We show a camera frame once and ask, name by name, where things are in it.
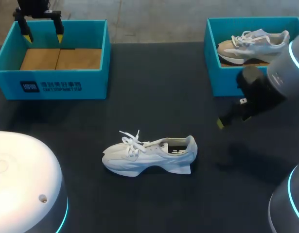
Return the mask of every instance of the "glowing blue ring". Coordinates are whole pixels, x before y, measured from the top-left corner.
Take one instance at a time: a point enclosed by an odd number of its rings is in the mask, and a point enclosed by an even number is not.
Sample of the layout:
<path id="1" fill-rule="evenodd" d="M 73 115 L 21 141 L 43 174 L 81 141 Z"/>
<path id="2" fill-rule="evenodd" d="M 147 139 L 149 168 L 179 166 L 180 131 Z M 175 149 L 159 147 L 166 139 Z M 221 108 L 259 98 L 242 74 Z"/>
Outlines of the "glowing blue ring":
<path id="1" fill-rule="evenodd" d="M 62 221 L 60 227 L 58 228 L 58 230 L 57 230 L 55 233 L 58 233 L 58 232 L 61 230 L 62 226 L 64 225 L 64 222 L 65 222 L 65 220 L 66 220 L 66 216 L 67 216 L 67 212 L 68 212 L 68 198 L 67 198 L 67 207 L 66 207 L 65 216 L 64 216 L 64 218 L 63 218 L 63 221 Z"/>
<path id="2" fill-rule="evenodd" d="M 290 56 L 291 56 L 293 62 L 295 63 L 295 65 L 296 65 L 296 66 L 298 67 L 298 69 L 299 69 L 299 62 L 296 60 L 296 58 L 295 58 L 295 56 L 294 56 L 294 54 L 293 54 L 293 52 L 292 52 L 292 44 L 293 44 L 293 42 L 291 42 L 290 45 L 289 45 L 289 53 L 290 53 Z"/>
<path id="3" fill-rule="evenodd" d="M 290 202 L 292 204 L 293 210 L 294 210 L 295 214 L 297 215 L 297 217 L 299 217 L 299 211 L 297 210 L 297 208 L 296 208 L 296 206 L 294 204 L 294 201 L 293 201 L 293 198 L 292 198 L 292 194 L 291 194 L 291 178 L 292 178 L 294 170 L 295 169 L 293 169 L 293 171 L 291 172 L 289 180 L 287 182 L 287 192 L 289 194 L 289 199 L 290 199 Z"/>

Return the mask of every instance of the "blue box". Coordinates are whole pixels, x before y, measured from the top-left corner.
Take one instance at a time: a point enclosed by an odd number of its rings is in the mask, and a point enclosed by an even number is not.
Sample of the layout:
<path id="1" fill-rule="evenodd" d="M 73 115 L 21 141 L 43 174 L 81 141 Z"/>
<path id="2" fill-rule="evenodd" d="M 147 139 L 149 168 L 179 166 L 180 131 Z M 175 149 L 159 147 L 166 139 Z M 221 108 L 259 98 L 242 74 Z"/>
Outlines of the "blue box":
<path id="1" fill-rule="evenodd" d="M 29 43 L 14 22 L 0 50 L 0 88 L 8 100 L 106 98 L 111 50 L 106 20 L 62 21 L 65 31 L 61 44 L 53 21 L 27 23 L 34 42 Z M 26 50 L 32 48 L 102 49 L 100 68 L 19 70 Z"/>
<path id="2" fill-rule="evenodd" d="M 243 67 L 222 67 L 216 45 L 231 40 L 231 36 L 244 31 L 263 29 L 268 33 L 288 30 L 291 41 L 299 35 L 298 17 L 240 17 L 208 18 L 204 37 L 204 55 L 214 96 L 242 96 L 237 89 L 236 76 Z M 259 67 L 266 73 L 267 67 Z"/>

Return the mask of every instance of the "brown cardboard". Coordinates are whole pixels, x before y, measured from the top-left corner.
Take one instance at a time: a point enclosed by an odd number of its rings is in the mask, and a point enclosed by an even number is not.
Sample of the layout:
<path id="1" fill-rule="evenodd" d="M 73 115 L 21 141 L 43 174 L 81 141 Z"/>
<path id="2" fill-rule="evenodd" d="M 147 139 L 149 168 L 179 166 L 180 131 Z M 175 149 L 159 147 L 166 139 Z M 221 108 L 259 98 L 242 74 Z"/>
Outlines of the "brown cardboard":
<path id="1" fill-rule="evenodd" d="M 20 70 L 55 69 L 60 49 L 27 49 Z"/>
<path id="2" fill-rule="evenodd" d="M 101 49 L 61 50 L 56 69 L 99 69 Z"/>

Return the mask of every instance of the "concrete floor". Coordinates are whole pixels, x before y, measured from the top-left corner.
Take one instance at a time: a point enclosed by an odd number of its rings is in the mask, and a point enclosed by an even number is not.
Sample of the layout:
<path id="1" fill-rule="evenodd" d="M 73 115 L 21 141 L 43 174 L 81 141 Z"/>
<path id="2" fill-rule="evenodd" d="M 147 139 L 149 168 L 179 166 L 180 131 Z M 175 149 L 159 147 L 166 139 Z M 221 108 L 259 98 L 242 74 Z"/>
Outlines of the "concrete floor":
<path id="1" fill-rule="evenodd" d="M 0 44 L 16 0 L 0 0 Z M 208 17 L 299 16 L 299 0 L 51 0 L 62 19 L 107 19 L 112 43 L 203 40 Z"/>

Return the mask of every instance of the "sneaker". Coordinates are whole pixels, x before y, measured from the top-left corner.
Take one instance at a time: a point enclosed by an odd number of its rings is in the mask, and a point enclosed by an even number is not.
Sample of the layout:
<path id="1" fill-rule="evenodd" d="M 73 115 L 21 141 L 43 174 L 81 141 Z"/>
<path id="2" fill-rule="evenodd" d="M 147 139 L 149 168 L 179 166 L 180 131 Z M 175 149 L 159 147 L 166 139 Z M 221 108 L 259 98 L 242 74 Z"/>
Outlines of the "sneaker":
<path id="1" fill-rule="evenodd" d="M 190 174 L 190 164 L 197 155 L 197 144 L 192 136 L 163 138 L 154 142 L 140 142 L 139 132 L 134 137 L 125 133 L 123 143 L 108 147 L 102 162 L 119 175 L 135 177 L 150 166 L 159 166 L 168 172 Z"/>
<path id="2" fill-rule="evenodd" d="M 279 34 L 266 33 L 262 29 L 246 31 L 242 36 L 232 36 L 231 40 L 220 43 L 217 53 L 224 60 L 238 65 L 252 58 L 270 63 L 288 46 L 289 40 L 288 31 Z"/>

